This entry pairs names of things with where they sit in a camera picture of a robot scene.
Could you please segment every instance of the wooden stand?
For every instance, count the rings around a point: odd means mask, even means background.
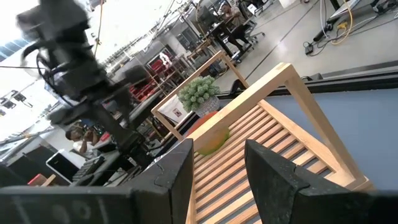
[[[225,58],[220,52],[215,57]],[[248,86],[233,65],[227,65],[237,74],[243,85]],[[202,67],[192,76],[198,76],[201,69]],[[173,93],[176,94],[190,82],[192,76]],[[264,100],[283,84],[325,144]],[[158,116],[156,108],[157,106],[152,112]],[[326,179],[347,189],[372,188],[372,184],[358,169],[312,94],[290,64],[280,63],[189,135],[188,138],[193,139],[194,150],[200,149],[214,133],[225,126],[229,127],[230,138],[218,151],[208,156],[195,154],[193,190],[187,222],[196,223],[206,219],[206,223],[219,223],[254,201],[244,163],[246,139],[254,139],[294,163],[305,166],[316,174],[322,174]],[[172,130],[172,133],[179,140],[183,139],[177,130]],[[246,223],[257,214],[257,207],[253,205],[229,222]]]

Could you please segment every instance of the gray floor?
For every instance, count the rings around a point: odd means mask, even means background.
[[[362,0],[358,7],[366,4]],[[326,1],[327,16],[333,13],[329,1]],[[359,31],[365,30],[394,18],[396,12],[378,17]],[[354,17],[354,24],[374,16],[369,12]],[[398,59],[395,38],[398,34],[397,21],[371,29],[361,34],[349,36],[340,45],[328,44],[322,53],[315,57],[304,54],[303,43],[311,41],[320,29],[320,2],[311,0],[304,4],[298,1],[283,9],[278,1],[266,12],[255,18],[257,27],[254,32],[265,32],[259,36],[255,49],[247,53],[239,71],[249,83],[254,83],[279,62],[291,63],[300,76],[316,73],[329,73],[354,67],[361,67]],[[236,77],[231,71],[217,79],[221,91],[230,89]]]

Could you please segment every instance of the green succulent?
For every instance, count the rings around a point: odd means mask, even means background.
[[[214,85],[215,79],[210,76],[197,77],[178,93],[178,99],[186,111],[195,111],[210,97],[220,93],[220,88]]]

